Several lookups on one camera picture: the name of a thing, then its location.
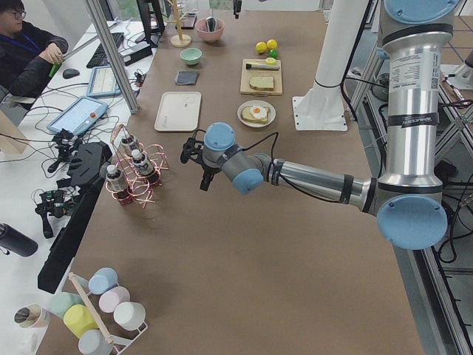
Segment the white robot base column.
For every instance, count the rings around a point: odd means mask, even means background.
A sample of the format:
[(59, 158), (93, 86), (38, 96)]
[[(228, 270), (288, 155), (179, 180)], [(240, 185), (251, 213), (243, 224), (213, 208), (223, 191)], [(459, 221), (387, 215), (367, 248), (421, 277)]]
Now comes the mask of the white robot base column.
[(342, 81), (369, 11), (368, 0), (333, 2), (313, 86), (304, 96), (293, 98), (296, 130), (347, 130)]

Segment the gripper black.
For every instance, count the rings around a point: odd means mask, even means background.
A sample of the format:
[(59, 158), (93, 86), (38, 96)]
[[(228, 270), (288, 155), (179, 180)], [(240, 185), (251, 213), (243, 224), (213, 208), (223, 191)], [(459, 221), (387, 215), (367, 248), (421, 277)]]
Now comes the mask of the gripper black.
[(207, 191), (209, 185), (211, 184), (214, 176), (221, 172), (221, 169), (217, 166), (209, 166), (204, 161), (201, 163), (201, 167), (203, 168), (203, 177), (200, 182), (200, 189), (203, 191)]

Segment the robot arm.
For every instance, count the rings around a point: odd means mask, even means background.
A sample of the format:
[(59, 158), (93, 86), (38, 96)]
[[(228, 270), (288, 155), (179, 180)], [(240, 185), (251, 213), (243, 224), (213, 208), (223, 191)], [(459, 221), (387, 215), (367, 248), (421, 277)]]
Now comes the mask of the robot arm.
[(377, 219), (391, 244), (427, 249), (443, 239), (448, 218), (435, 175), (441, 51), (453, 33), (456, 1), (382, 1), (374, 53), (389, 59), (386, 131), (378, 174), (366, 180), (275, 158), (249, 155), (231, 126), (215, 123), (197, 147), (201, 189), (223, 173), (242, 194), (262, 183), (287, 186), (329, 203), (350, 204)]

